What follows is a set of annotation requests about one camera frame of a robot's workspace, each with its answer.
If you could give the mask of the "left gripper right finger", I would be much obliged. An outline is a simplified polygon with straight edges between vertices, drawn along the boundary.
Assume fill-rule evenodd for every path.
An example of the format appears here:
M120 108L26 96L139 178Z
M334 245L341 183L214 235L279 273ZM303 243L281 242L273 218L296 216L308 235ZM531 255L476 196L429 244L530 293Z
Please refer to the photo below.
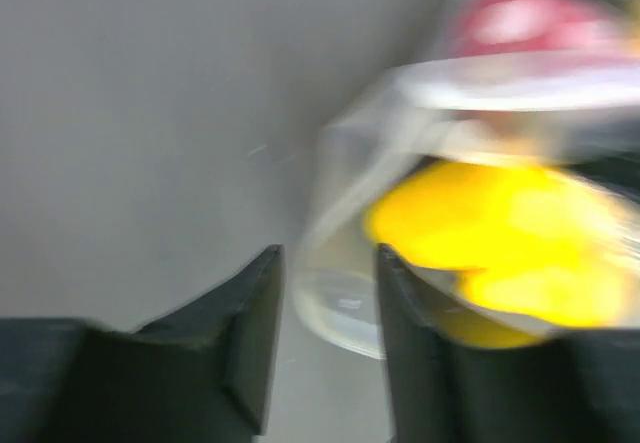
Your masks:
M398 442L635 442L639 333L536 338L463 306L386 245L376 282Z

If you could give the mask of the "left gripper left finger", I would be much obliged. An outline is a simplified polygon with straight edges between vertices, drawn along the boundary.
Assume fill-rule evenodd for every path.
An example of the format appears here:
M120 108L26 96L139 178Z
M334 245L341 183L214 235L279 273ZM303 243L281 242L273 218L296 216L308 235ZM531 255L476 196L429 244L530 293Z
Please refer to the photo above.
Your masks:
M284 251L134 332L1 322L5 442L251 442L264 434Z

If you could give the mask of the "yellow fake mango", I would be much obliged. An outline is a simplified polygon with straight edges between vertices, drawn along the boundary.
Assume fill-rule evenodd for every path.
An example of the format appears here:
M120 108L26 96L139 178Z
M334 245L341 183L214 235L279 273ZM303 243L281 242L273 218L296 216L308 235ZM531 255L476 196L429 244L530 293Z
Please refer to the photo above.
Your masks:
M364 232L422 280L536 338L639 326L639 211L569 170L439 162L374 201Z

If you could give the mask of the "polka dot zip bag front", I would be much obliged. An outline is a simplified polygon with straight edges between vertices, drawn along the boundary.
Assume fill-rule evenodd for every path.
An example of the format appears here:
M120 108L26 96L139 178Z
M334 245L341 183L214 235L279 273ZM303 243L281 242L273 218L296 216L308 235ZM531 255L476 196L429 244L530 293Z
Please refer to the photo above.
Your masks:
M391 247L478 346L639 323L639 0L445 0L425 51L323 131L304 324L380 359Z

